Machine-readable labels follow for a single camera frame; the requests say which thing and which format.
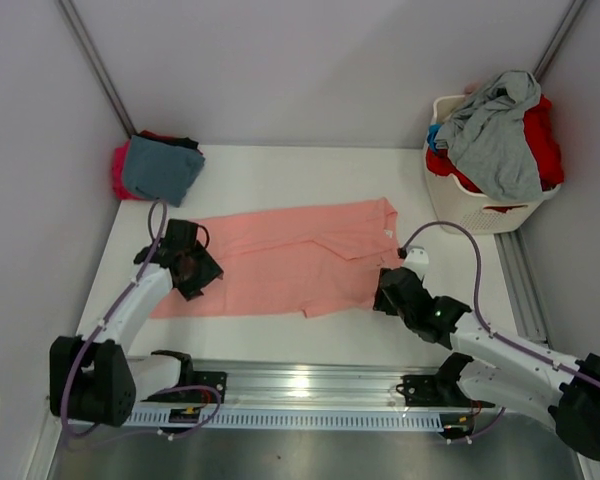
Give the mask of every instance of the gray folded cloth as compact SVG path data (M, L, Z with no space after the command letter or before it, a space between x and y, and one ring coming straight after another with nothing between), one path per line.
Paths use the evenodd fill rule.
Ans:
M122 169L122 183L147 200L163 199L179 207L204 166L197 150L133 136Z
M496 75L467 97L438 131L437 149L489 197L528 202L542 197L536 160L524 136L524 114L540 101L529 72Z

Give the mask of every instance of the metal floor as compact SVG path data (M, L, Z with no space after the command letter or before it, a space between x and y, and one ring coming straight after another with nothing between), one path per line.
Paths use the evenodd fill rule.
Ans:
M99 441L119 430L94 435ZM473 445L434 434L203 429L168 442L136 436L70 453L50 480L576 480L576 456L530 420L507 415Z

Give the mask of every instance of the metal frame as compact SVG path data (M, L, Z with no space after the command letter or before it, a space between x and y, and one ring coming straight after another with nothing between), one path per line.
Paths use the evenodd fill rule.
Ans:
M120 124L128 136L133 135L136 132L133 122L73 0L56 0L56 3ZM546 76L589 3L590 0L571 2L534 69L539 81ZM520 232L497 235L496 243L519 333L534 341L548 342L546 314L537 293L522 235ZM232 385L227 393L238 392L237 395L228 396L228 403L234 406L258 408L263 411L275 408L323 413L357 411L373 414L393 411L403 414L405 407L399 403L402 397L397 393L392 394L395 385L400 382L400 376L406 373L432 373L431 369L320 367L245 362L196 362L196 366L207 370L222 369L230 373ZM40 439L25 477L27 480L47 478L60 431L58 419L52 417L47 409ZM600 464L583 457L580 457L579 461L586 480L600 480Z
M78 47L80 47L80 50L82 50L89 68L96 76L98 83L102 87L102 91L106 95L111 109L115 113L127 136L131 138L131 135L136 133L136 129L133 126L131 117L127 113L124 103L122 103L120 94L118 94L118 90L111 80L111 76L109 75L107 68L104 66L104 62L102 61L102 58L100 57L100 54L98 53L98 50L96 49L96 46L93 43L89 32L87 31L87 27L84 25L84 22L82 21L82 18L80 17L78 10L73 3L73 0L56 0L56 4L60 9L62 17L67 22L67 26L73 34Z

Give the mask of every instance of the red folded cloth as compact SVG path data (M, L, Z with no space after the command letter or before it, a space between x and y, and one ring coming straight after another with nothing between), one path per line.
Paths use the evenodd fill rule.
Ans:
M551 132L550 111L551 102L542 95L538 105L529 109L524 115L524 136L536 159L544 191L552 190L564 182L560 146L553 139ZM481 193L480 189L451 163L446 150L439 150L435 154L429 148L426 157L429 171L443 177L453 174L458 177L460 184L465 189L473 193Z

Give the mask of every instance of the folded clothes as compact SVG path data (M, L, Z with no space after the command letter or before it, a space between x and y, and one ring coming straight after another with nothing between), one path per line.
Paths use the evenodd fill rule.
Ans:
M496 75L467 97L438 131L435 146L489 197L538 200L542 186L525 140L523 118L538 105L540 85L525 71Z
M564 182L560 147L551 131L551 107L551 102L542 95L538 105L528 110L523 119L525 141L535 159L543 191L553 190ZM446 150L435 153L429 148L426 158L429 171L445 177L454 174L465 189L481 193L481 190L453 165Z
M185 147L200 152L198 150L198 142L196 142L195 140L191 140L189 137L169 137L164 135L158 135L148 130L143 130L138 134L138 136L149 140L155 140L166 145ZM129 151L130 144L131 141L127 140L123 146L116 148L113 152L113 162L111 165L112 187L114 193L120 200L144 200L144 198L137 197L131 192L129 192L125 188L124 182L122 181L122 172L124 170L124 163L127 158L127 153Z
M402 264L397 215L382 198L195 220L209 230L223 279L191 302L172 292L151 317L370 309L380 269Z
M198 142L191 140L189 137L169 137L165 135L158 135L157 133L150 132L149 130L141 131L138 136L146 138L147 140L155 140L156 142L164 143L165 145L184 147L191 150L198 150L199 145Z
M179 207L204 166L197 150L134 135L122 171L125 188L133 195L163 199Z

